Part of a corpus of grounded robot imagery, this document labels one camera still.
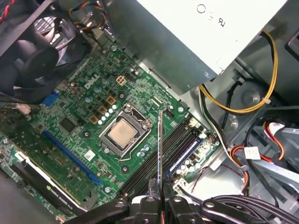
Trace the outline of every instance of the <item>blue ram slot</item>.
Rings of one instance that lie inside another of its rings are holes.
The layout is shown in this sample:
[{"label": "blue ram slot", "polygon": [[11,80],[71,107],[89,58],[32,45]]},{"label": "blue ram slot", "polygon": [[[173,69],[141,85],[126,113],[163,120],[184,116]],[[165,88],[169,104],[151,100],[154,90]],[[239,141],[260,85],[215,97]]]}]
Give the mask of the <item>blue ram slot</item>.
[{"label": "blue ram slot", "polygon": [[95,184],[101,185],[103,184],[103,181],[100,181],[93,172],[84,165],[83,162],[81,162],[67,147],[65,147],[63,144],[61,144],[49,131],[43,131],[42,134],[50,140],[57,148],[59,148],[70,160],[72,160],[74,163],[82,169],[89,179],[91,179]]},{"label": "blue ram slot", "polygon": [[190,155],[192,155],[194,150],[197,148],[197,146],[200,145],[201,142],[202,139],[197,138],[196,141],[193,142],[192,145],[190,145],[190,147],[184,152],[184,154],[180,156],[180,158],[175,162],[175,164],[165,172],[164,176],[174,174],[177,171],[177,169],[180,168],[181,165],[183,165],[184,162],[190,157]]}]

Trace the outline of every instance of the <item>black fan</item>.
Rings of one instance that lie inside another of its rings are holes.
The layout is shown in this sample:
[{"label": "black fan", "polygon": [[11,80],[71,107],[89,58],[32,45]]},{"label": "black fan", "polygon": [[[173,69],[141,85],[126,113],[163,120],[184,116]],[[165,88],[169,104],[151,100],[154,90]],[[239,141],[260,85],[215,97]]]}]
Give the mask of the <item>black fan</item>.
[{"label": "black fan", "polygon": [[[13,2],[0,23],[0,101],[39,103],[72,72],[89,46],[57,1]],[[36,29],[47,20],[49,28]]]}]

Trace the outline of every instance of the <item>pcie slot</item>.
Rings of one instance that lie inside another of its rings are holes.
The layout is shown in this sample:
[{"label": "pcie slot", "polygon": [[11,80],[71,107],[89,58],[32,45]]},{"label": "pcie slot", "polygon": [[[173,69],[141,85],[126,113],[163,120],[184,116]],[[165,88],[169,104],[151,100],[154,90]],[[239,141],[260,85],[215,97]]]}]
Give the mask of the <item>pcie slot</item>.
[{"label": "pcie slot", "polygon": [[65,215],[81,215],[87,212],[85,208],[76,204],[63,192],[41,169],[36,167],[28,157],[21,152],[15,155],[21,162],[11,166],[27,184],[39,192],[54,208],[61,210]]},{"label": "pcie slot", "polygon": [[70,160],[76,163],[81,170],[83,170],[89,179],[91,179],[95,184],[103,184],[103,181],[98,180],[98,178],[93,174],[93,172],[78,159],[67,147],[65,147],[58,139],[56,139],[49,131],[44,130],[42,132],[49,141],[51,141],[57,148],[59,148]]},{"label": "pcie slot", "polygon": [[[166,138],[163,145],[163,152],[164,154],[167,154],[169,151],[172,150],[173,146],[178,142],[179,139],[181,139],[187,132],[190,130],[187,130],[186,127],[190,121],[191,117],[188,117],[184,122],[179,124],[175,130]],[[136,189],[136,186],[140,184],[140,182],[145,182],[147,184],[148,180],[150,179],[150,176],[144,179],[144,173],[147,173],[148,171],[152,171],[155,168],[157,168],[157,155],[152,154],[145,162],[144,164],[131,176],[126,183],[122,186],[120,189],[120,192],[122,194],[130,193],[134,189]]]}]

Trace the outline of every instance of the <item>ram slot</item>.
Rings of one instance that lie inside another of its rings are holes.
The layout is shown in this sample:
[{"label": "ram slot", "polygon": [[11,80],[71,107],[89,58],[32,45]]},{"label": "ram slot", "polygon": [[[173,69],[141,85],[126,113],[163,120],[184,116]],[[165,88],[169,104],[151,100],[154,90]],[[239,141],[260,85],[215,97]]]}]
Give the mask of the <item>ram slot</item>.
[{"label": "ram slot", "polygon": [[[179,143],[179,140],[190,131],[187,129],[190,119],[191,117],[189,116],[165,139],[163,146],[164,153],[169,152],[172,147],[176,143]],[[157,154],[152,153],[150,157],[143,163],[143,165],[124,183],[120,189],[120,194],[122,196],[127,196],[127,194],[133,193],[134,190],[138,188],[136,186],[140,185],[140,182],[148,184],[148,181],[155,172],[155,169],[157,169]],[[144,178],[144,173],[148,172],[148,178]]]}]

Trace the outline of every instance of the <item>black ram slot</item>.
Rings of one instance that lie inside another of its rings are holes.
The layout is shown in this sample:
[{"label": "black ram slot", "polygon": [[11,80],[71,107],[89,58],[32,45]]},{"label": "black ram slot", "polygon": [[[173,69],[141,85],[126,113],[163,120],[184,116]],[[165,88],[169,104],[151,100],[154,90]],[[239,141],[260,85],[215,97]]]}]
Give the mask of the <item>black ram slot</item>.
[{"label": "black ram slot", "polygon": [[13,164],[11,169],[16,172],[24,182],[41,194],[54,208],[62,211],[66,216],[72,216],[73,214],[79,216],[85,213],[83,210],[77,208],[76,205],[25,161]]},{"label": "black ram slot", "polygon": [[[191,117],[189,116],[185,121],[179,124],[174,131],[165,139],[163,145],[163,151],[167,153],[170,151],[173,146],[178,143],[178,140],[188,133],[190,130],[186,129]],[[157,155],[152,154],[150,157],[143,163],[143,165],[126,181],[126,183],[121,187],[120,194],[125,195],[126,193],[131,193],[136,185],[140,182],[145,182],[147,184],[149,178],[144,179],[144,173],[153,170],[157,167]]]},{"label": "black ram slot", "polygon": [[[167,161],[163,163],[163,172],[168,170],[171,165],[173,165],[173,161],[181,155],[187,148],[190,147],[190,145],[197,139],[198,132],[194,131],[193,133],[189,133],[188,136],[186,136],[185,140],[176,148],[175,152],[173,152]],[[151,176],[151,179],[157,178],[157,173],[154,173]],[[142,190],[135,192],[135,195],[140,195],[140,194],[146,194],[148,191],[148,183],[143,185]]]}]

